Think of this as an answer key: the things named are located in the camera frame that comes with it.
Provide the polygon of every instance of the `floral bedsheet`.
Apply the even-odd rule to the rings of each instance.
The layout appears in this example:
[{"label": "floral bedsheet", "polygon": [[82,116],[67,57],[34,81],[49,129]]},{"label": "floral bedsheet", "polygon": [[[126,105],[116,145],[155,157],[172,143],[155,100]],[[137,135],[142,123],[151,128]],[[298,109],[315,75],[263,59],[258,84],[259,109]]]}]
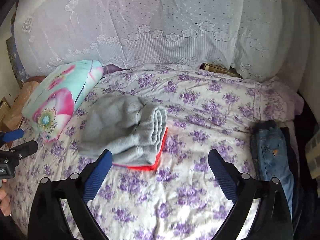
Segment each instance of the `floral bedsheet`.
[{"label": "floral bedsheet", "polygon": [[[24,122],[25,136],[39,151],[20,162],[10,180],[12,217],[27,232],[31,204],[43,177],[67,178],[94,161],[77,154],[90,107],[104,94],[150,98],[168,113],[168,135],[160,166],[154,171],[112,167],[96,198],[88,203],[112,240],[211,239],[232,207],[212,174],[207,157],[216,148],[241,172],[255,176],[249,149],[258,120],[292,120],[301,98],[276,79],[258,82],[183,65],[148,64],[103,78],[88,94],[58,141],[43,139]],[[246,236],[257,210],[252,204],[239,239]],[[81,238],[68,204],[63,202],[75,237]]]}]

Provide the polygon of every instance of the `blue jeans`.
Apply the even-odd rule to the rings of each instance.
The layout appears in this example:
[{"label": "blue jeans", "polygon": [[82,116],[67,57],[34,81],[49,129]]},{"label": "blue jeans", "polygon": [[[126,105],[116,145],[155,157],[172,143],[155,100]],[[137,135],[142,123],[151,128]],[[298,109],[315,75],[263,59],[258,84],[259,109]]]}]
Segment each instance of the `blue jeans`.
[{"label": "blue jeans", "polygon": [[292,215],[294,178],[289,169],[285,138],[274,122],[266,123],[251,136],[253,164],[259,180],[280,179]]}]

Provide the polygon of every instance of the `bed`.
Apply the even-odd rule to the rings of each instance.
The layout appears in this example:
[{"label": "bed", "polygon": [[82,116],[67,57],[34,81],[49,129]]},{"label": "bed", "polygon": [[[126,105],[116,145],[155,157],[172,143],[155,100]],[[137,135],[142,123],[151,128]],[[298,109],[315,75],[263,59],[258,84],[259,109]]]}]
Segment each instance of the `bed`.
[{"label": "bed", "polygon": [[[209,150],[241,172],[255,177],[249,148],[259,120],[286,122],[302,111],[303,100],[273,78],[265,83],[210,73],[179,64],[145,64],[108,74],[88,94],[58,141],[44,144],[25,121],[20,144],[35,139],[36,154],[25,158],[10,180],[12,217],[26,234],[28,218],[41,178],[67,178],[95,160],[77,154],[90,107],[105,94],[130,94],[167,109],[168,135],[157,171],[113,166],[88,207],[110,239],[211,239],[233,203],[227,200],[207,164]],[[239,234],[248,233],[259,201],[255,201]],[[63,202],[75,237],[81,235]]]}]

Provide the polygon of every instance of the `gray fleece blanket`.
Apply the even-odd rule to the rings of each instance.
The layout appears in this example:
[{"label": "gray fleece blanket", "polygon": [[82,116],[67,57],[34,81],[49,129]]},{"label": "gray fleece blanket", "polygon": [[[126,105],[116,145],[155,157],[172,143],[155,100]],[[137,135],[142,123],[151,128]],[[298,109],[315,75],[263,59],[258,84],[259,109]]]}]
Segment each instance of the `gray fleece blanket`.
[{"label": "gray fleece blanket", "polygon": [[166,110],[157,103],[130,95],[106,95],[88,114],[79,154],[98,157],[107,149],[114,164],[151,166],[166,127]]}]

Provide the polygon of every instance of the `pillow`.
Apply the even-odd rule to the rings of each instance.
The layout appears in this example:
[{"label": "pillow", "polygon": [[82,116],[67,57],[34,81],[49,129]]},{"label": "pillow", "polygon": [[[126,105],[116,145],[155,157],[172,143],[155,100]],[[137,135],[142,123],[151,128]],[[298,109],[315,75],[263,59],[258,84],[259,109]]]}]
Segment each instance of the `pillow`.
[{"label": "pillow", "polygon": [[23,116],[42,132],[45,142],[57,140],[102,75],[103,67],[96,60],[60,65],[32,93]]},{"label": "pillow", "polygon": [[36,81],[24,83],[19,96],[12,104],[9,112],[6,113],[5,117],[3,118],[2,122],[11,131],[19,129],[23,119],[23,115],[21,113],[22,108],[38,85],[39,83]]}]

